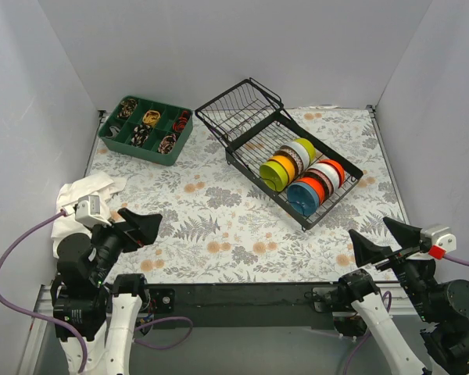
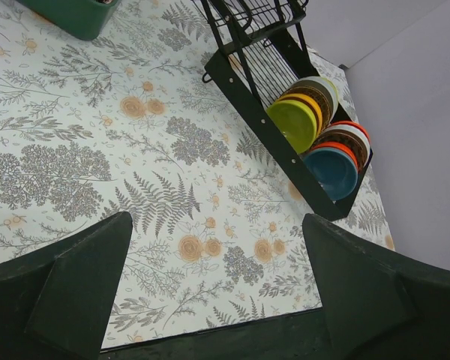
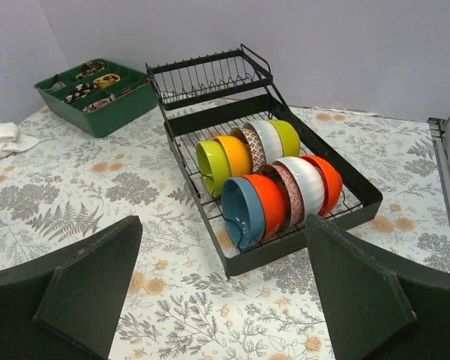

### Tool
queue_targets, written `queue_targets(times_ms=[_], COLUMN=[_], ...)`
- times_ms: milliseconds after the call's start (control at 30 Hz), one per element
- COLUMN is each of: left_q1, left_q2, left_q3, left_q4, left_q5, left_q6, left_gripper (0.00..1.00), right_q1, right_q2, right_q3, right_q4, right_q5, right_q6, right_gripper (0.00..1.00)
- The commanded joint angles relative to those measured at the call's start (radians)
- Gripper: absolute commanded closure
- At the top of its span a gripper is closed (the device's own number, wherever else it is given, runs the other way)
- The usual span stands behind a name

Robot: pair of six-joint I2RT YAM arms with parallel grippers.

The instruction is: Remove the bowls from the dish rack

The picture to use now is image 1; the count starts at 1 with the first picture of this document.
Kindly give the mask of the red orange bowl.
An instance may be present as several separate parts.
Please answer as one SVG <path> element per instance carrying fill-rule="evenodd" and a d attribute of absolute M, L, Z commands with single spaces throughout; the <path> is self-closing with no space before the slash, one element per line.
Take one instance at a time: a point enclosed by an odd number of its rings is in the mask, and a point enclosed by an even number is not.
<path fill-rule="evenodd" d="M 345 170 L 342 165 L 339 162 L 334 161 L 333 159 L 322 159 L 320 162 L 332 166 L 336 170 L 339 175 L 339 185 L 342 186 L 345 181 Z"/>

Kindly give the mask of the lime green bowl back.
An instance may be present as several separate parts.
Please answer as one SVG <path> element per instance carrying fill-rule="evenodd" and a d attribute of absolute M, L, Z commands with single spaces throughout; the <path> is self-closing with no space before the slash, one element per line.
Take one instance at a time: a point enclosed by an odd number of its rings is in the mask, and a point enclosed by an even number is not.
<path fill-rule="evenodd" d="M 295 141 L 301 144 L 306 149 L 310 157 L 310 162 L 314 161 L 316 157 L 316 149 L 314 148 L 313 144 L 308 139 L 305 139 L 304 137 L 296 138 Z"/>

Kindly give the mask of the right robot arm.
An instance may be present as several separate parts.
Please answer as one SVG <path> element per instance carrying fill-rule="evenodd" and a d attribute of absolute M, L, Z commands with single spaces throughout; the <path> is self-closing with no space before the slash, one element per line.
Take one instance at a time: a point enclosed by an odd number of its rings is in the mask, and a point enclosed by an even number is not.
<path fill-rule="evenodd" d="M 340 277 L 339 304 L 363 319 L 393 374 L 427 374 L 428 368 L 404 340 L 380 288 L 364 267 L 391 270 L 421 320 L 434 326 L 420 332 L 432 373 L 469 374 L 469 281 L 439 283 L 434 278 L 436 261 L 456 250 L 456 237 L 443 225 L 423 229 L 388 217 L 383 221 L 401 248 L 376 245 L 350 230 L 358 269 Z"/>

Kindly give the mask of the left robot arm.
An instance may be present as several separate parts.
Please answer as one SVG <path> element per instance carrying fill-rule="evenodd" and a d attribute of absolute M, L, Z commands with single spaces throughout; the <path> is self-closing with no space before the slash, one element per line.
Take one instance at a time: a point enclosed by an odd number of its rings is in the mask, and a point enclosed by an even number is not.
<path fill-rule="evenodd" d="M 104 282 L 121 254 L 155 242 L 163 217 L 118 213 L 119 223 L 96 224 L 90 234 L 70 234 L 58 246 L 53 316 L 76 329 L 55 329 L 72 374 L 128 374 L 138 314 L 151 309 L 143 274 L 119 275 L 112 287 Z"/>

